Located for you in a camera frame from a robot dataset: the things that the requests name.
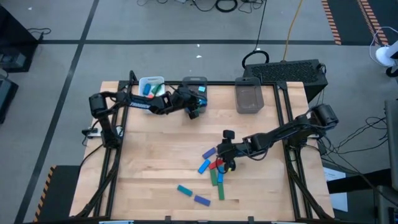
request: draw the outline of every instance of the plastic container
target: plastic container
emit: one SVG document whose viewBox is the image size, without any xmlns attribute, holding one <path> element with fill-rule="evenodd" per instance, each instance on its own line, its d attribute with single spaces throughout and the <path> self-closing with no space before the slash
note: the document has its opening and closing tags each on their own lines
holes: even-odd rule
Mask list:
<svg viewBox="0 0 398 224">
<path fill-rule="evenodd" d="M 240 114 L 254 114 L 264 107 L 260 79 L 239 77 L 235 79 L 236 111 Z"/>
<path fill-rule="evenodd" d="M 145 85 L 149 83 L 151 85 L 149 94 L 152 94 L 152 90 L 156 85 L 164 83 L 163 77 L 144 77 L 139 79 L 138 83 L 138 91 L 140 96 L 144 96 L 144 88 Z M 159 91 L 156 93 L 156 96 L 160 96 L 166 92 L 165 86 L 162 85 Z M 146 114 L 152 114 L 149 110 L 144 110 Z"/>
<path fill-rule="evenodd" d="M 189 90 L 195 92 L 199 96 L 207 98 L 207 78 L 206 77 L 185 77 L 182 80 L 182 86 L 187 87 Z M 204 113 L 206 107 L 199 109 L 199 113 Z"/>
</svg>

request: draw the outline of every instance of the concrete floor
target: concrete floor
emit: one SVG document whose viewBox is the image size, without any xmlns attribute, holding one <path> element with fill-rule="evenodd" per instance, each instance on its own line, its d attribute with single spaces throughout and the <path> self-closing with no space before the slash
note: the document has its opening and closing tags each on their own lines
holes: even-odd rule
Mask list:
<svg viewBox="0 0 398 224">
<path fill-rule="evenodd" d="M 46 40 L 79 40 L 94 0 L 0 2 L 25 27 L 51 28 Z M 206 8 L 212 2 L 201 0 L 198 4 Z M 269 0 L 261 39 L 285 40 L 297 4 L 296 0 Z M 200 12 L 190 2 L 180 4 L 173 0 L 167 4 L 150 0 L 144 7 L 134 0 L 99 0 L 87 39 L 255 40 L 260 18 L 261 10 L 252 14 Z M 333 41 L 320 1 L 304 0 L 292 40 Z M 99 91 L 102 81 L 125 80 L 130 70 L 138 78 L 161 75 L 166 80 L 179 80 L 200 75 L 209 80 L 234 80 L 243 74 L 241 60 L 253 47 L 253 44 L 84 45 L 25 222 L 33 219 L 50 166 L 78 165 L 83 159 L 80 130 L 92 120 L 88 97 Z M 282 60 L 283 45 L 259 47 L 269 53 L 271 62 Z M 76 48 L 76 44 L 40 45 L 29 72 L 10 74 L 20 88 L 5 123 L 0 126 L 1 223 L 15 220 Z M 368 116 L 383 117 L 384 100 L 398 96 L 396 80 L 384 75 L 384 69 L 369 58 L 366 46 L 289 46 L 287 60 L 313 58 L 327 65 L 329 85 L 324 103 L 331 104 L 340 119 L 338 127 L 328 134 L 334 144 L 364 125 Z M 248 63 L 263 60 L 253 57 Z M 383 130 L 369 130 L 342 151 L 375 146 L 383 135 Z M 345 158 L 361 172 L 389 167 L 387 144 L 347 154 Z"/>
</svg>

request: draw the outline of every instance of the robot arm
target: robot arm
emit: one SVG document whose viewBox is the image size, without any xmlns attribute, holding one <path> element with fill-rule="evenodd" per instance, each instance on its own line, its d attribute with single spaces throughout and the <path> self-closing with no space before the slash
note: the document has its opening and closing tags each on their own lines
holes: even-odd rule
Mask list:
<svg viewBox="0 0 398 224">
<path fill-rule="evenodd" d="M 296 117 L 293 121 L 268 133 L 257 133 L 243 138 L 242 143 L 232 143 L 234 132 L 225 130 L 224 139 L 217 146 L 218 157 L 225 163 L 224 170 L 234 171 L 235 157 L 247 156 L 254 160 L 263 159 L 270 147 L 280 140 L 287 139 L 294 148 L 302 148 L 307 143 L 308 136 L 317 134 L 319 138 L 325 131 L 334 128 L 338 119 L 329 105 L 318 105 L 307 113 Z"/>
<path fill-rule="evenodd" d="M 114 99 L 115 104 L 108 108 L 106 99 Z M 89 97 L 91 115 L 98 119 L 101 127 L 101 137 L 104 147 L 116 148 L 119 146 L 120 138 L 117 134 L 116 127 L 111 126 L 108 118 L 109 115 L 115 113 L 118 109 L 130 106 L 144 110 L 150 110 L 154 114 L 169 114 L 174 111 L 186 109 L 190 119 L 199 116 L 198 110 L 207 105 L 207 100 L 203 96 L 198 96 L 186 87 L 179 86 L 172 94 L 167 91 L 161 96 L 146 98 L 131 93 L 118 91 L 102 92 Z"/>
</svg>

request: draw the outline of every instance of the wooden tabletop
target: wooden tabletop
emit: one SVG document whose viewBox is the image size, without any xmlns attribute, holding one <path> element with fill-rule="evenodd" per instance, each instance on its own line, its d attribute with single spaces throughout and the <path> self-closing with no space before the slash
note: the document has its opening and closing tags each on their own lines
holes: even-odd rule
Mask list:
<svg viewBox="0 0 398 224">
<path fill-rule="evenodd" d="M 103 82 L 101 91 L 116 91 L 117 86 L 117 82 Z M 308 104 L 302 83 L 288 83 L 288 89 L 293 115 L 305 113 Z M 265 106 L 257 114 L 236 112 L 234 86 L 208 86 L 207 93 L 206 112 L 194 120 L 184 111 L 157 116 L 129 109 L 112 219 L 164 220 L 170 215 L 172 220 L 244 221 L 248 216 L 255 221 L 294 220 L 281 142 L 269 149 L 263 161 L 236 159 L 236 170 L 224 175 L 225 200 L 218 200 L 209 170 L 197 171 L 203 163 L 201 155 L 221 142 L 223 130 L 235 131 L 234 142 L 241 142 L 245 136 L 279 126 L 273 88 L 262 86 Z M 287 122 L 282 92 L 279 95 Z M 99 138 L 89 140 L 85 156 L 100 144 Z M 100 149 L 93 154 L 81 169 L 70 215 L 77 214 L 98 188 L 104 152 Z M 319 152 L 304 148 L 302 162 L 309 191 L 334 216 Z M 178 184 L 210 199 L 211 205 L 194 202 L 193 197 L 177 191 Z M 106 192 L 101 214 L 107 197 Z M 305 217 L 299 190 L 298 200 Z"/>
</svg>

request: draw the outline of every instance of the red block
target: red block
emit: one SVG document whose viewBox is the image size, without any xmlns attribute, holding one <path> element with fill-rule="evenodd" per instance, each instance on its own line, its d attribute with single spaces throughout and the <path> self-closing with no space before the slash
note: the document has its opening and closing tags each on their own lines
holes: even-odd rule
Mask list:
<svg viewBox="0 0 398 224">
<path fill-rule="evenodd" d="M 223 165 L 223 163 L 224 163 L 222 159 L 217 159 L 217 161 L 214 161 L 214 162 L 212 162 L 212 163 L 209 165 L 209 169 L 214 169 L 214 168 L 216 168 L 216 162 L 217 162 L 217 166 Z"/>
</svg>

